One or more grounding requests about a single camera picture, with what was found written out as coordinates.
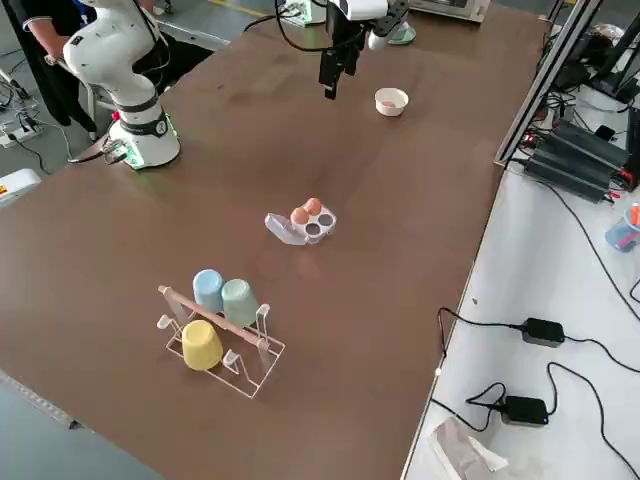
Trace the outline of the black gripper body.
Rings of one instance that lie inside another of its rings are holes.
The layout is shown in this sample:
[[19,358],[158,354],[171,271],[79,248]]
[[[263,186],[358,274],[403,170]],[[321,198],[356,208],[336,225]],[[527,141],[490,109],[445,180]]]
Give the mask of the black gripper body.
[[325,30],[330,40],[330,45],[324,48],[325,52],[337,51],[340,48],[355,48],[361,51],[364,48],[366,24],[352,22],[342,17],[327,17]]

